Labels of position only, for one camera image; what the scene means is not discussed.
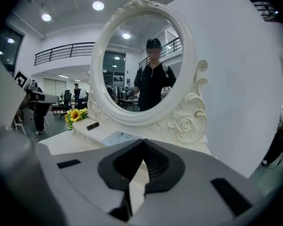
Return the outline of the yellow sunflower bouquet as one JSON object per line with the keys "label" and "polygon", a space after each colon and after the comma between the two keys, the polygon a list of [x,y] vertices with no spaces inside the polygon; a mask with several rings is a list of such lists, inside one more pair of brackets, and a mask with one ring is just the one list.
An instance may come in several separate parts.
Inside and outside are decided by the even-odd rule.
{"label": "yellow sunflower bouquet", "polygon": [[75,122],[86,119],[87,114],[88,114],[87,108],[74,109],[74,110],[67,111],[66,115],[64,115],[64,118],[65,118],[65,123],[67,125],[68,130],[73,129],[73,124]]}

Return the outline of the black office chair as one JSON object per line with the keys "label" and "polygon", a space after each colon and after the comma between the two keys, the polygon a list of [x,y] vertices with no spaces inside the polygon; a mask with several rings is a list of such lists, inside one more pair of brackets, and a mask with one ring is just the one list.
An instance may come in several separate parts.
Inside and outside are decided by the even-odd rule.
{"label": "black office chair", "polygon": [[64,93],[64,100],[63,100],[63,104],[61,105],[60,109],[62,110],[62,114],[60,115],[60,119],[67,114],[67,111],[69,111],[70,109],[72,109],[71,106],[71,97],[72,94],[70,93],[70,90],[66,90]]}

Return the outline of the oval cream-framed mirror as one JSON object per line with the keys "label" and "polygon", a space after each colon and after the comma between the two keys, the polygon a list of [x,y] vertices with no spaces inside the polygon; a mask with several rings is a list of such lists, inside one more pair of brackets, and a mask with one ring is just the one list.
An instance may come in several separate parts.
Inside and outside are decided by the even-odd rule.
{"label": "oval cream-framed mirror", "polygon": [[[148,111],[135,113],[118,107],[108,95],[103,79],[103,58],[117,28],[148,13],[164,16],[177,30],[183,45],[182,65],[166,98]],[[197,59],[192,31],[177,11],[150,0],[132,0],[116,10],[95,42],[90,65],[89,117],[98,121],[108,134],[121,131],[186,148],[206,146],[207,118],[200,88],[207,82],[201,76],[207,67],[205,60]]]}

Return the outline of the black balcony railing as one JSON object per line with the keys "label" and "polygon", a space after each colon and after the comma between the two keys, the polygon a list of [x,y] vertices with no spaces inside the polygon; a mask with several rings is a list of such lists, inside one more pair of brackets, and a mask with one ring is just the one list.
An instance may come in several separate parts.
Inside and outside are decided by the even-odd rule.
{"label": "black balcony railing", "polygon": [[265,22],[279,22],[279,11],[268,0],[250,0]]}
{"label": "black balcony railing", "polygon": [[64,58],[91,56],[95,42],[80,42],[50,48],[35,54],[34,66]]}

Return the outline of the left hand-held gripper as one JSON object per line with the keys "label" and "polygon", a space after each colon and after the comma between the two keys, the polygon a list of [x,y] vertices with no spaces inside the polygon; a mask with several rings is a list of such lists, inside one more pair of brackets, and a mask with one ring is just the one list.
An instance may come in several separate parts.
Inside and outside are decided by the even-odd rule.
{"label": "left hand-held gripper", "polygon": [[22,103],[42,103],[55,104],[59,101],[56,95],[44,94],[38,91],[38,85],[35,80],[31,80],[28,76],[18,71],[14,77],[20,88],[25,92]]}

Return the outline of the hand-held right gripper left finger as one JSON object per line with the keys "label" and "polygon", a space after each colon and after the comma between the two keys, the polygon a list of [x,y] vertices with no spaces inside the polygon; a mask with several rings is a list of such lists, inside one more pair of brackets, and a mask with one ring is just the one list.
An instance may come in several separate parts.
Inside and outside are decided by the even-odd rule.
{"label": "hand-held right gripper left finger", "polygon": [[52,155],[41,145],[41,168],[66,226],[136,226],[110,214],[125,194],[110,189],[98,174],[101,159],[114,151],[107,147]]}

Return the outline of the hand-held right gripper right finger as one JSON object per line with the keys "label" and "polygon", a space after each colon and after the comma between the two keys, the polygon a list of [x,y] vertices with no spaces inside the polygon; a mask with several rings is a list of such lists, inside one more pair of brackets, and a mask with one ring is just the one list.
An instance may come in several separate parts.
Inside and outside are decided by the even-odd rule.
{"label": "hand-held right gripper right finger", "polygon": [[250,226],[262,193],[244,176],[205,153],[144,140],[150,182],[132,217],[137,226]]}

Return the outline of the pale blue mask packet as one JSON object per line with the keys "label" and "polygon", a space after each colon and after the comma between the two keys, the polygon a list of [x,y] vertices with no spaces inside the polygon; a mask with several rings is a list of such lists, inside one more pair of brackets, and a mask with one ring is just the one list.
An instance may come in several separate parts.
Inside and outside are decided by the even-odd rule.
{"label": "pale blue mask packet", "polygon": [[122,131],[116,131],[104,138],[101,143],[105,146],[113,146],[130,140],[140,139],[140,137]]}

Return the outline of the cream ornate dressing table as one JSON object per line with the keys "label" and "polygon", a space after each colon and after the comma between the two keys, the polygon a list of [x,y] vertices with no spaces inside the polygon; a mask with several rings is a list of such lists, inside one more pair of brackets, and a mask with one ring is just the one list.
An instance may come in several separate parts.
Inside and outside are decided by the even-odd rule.
{"label": "cream ornate dressing table", "polygon": [[[113,126],[111,124],[99,126],[98,128],[87,131],[84,126],[90,123],[90,119],[86,122],[78,122],[74,130],[64,131],[52,137],[41,140],[40,143],[45,144],[52,155],[60,155],[67,153],[77,153],[99,148],[106,148],[101,141],[116,131],[122,131],[143,138],[144,134],[137,133],[121,126]],[[133,182],[129,184],[129,195],[132,204],[133,213],[142,206],[145,201],[144,187],[150,181],[148,170],[145,162],[138,167],[137,174],[133,177]]]}

